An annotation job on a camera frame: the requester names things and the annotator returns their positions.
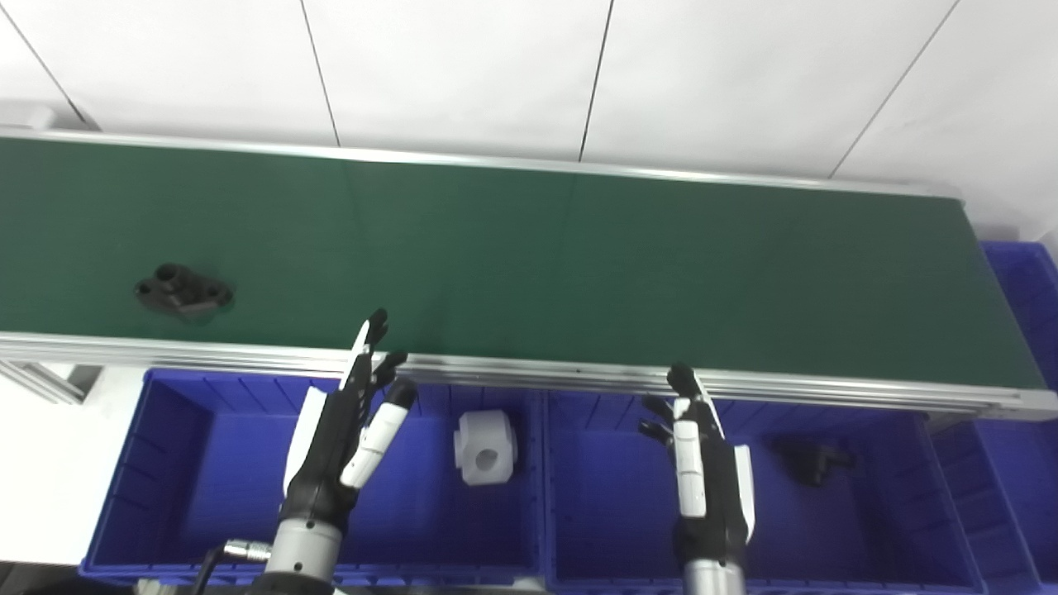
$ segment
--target black cable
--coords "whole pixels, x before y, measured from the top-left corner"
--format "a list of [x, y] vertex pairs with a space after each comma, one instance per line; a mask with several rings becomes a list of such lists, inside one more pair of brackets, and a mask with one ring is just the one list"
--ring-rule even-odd
[[202, 592], [205, 591], [205, 583], [209, 582], [209, 575], [213, 574], [213, 570], [217, 567], [217, 562], [220, 561], [223, 555], [223, 544], [206, 553], [205, 558], [202, 560], [202, 567], [199, 569], [199, 574], [195, 577], [195, 584], [191, 585], [190, 595], [202, 595]]

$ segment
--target white floor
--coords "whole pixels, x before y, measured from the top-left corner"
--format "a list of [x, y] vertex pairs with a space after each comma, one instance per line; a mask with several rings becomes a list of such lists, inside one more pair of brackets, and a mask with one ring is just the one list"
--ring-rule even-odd
[[44, 402], [0, 378], [0, 560], [80, 562], [144, 372], [106, 367], [81, 405]]

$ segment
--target cable connector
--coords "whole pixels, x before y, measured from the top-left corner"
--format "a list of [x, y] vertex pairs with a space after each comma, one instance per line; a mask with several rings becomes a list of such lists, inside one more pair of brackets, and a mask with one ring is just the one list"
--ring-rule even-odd
[[272, 544], [263, 541], [229, 539], [224, 543], [224, 555], [251, 562], [267, 562], [272, 557]]

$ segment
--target aluminum rail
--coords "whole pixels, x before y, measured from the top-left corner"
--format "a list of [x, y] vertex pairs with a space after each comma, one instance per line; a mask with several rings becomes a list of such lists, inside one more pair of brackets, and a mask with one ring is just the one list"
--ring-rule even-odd
[[722, 174], [715, 172], [633, 167], [627, 165], [583, 163], [576, 161], [444, 155], [358, 147], [290, 145], [251, 141], [220, 141], [211, 139], [159, 137], [151, 134], [115, 134], [85, 130], [28, 130], [24, 128], [3, 126], [0, 126], [0, 139], [24, 139], [32, 141], [118, 145], [146, 148], [285, 155], [290, 157], [314, 157], [321, 159], [334, 159], [339, 161], [362, 161], [367, 163], [408, 163], [419, 165], [452, 165], [459, 167], [492, 167], [496, 169], [551, 172], [558, 174], [591, 174], [598, 176], [619, 176], [655, 180], [711, 182], [716, 184], [737, 184], [902, 196], [934, 196], [962, 200], [956, 188], [950, 185], [936, 183], [910, 184], [859, 180], [819, 180], [813, 178], [763, 176], [754, 174]]
[[[0, 332], [0, 359], [62, 361], [338, 378], [346, 349]], [[662, 366], [413, 354], [401, 371], [420, 382], [614, 394], [668, 394]], [[1003, 419], [1058, 417], [1044, 390], [697, 369], [714, 396], [916, 410]]]
[[0, 360], [0, 377], [51, 403], [80, 404], [85, 400], [85, 391], [36, 362]]

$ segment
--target metal bracket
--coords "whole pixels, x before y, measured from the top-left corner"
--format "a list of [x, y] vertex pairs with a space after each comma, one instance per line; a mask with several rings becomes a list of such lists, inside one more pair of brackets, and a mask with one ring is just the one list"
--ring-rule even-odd
[[52, 403], [80, 404], [88, 394], [87, 390], [36, 362], [0, 360], [0, 376]]

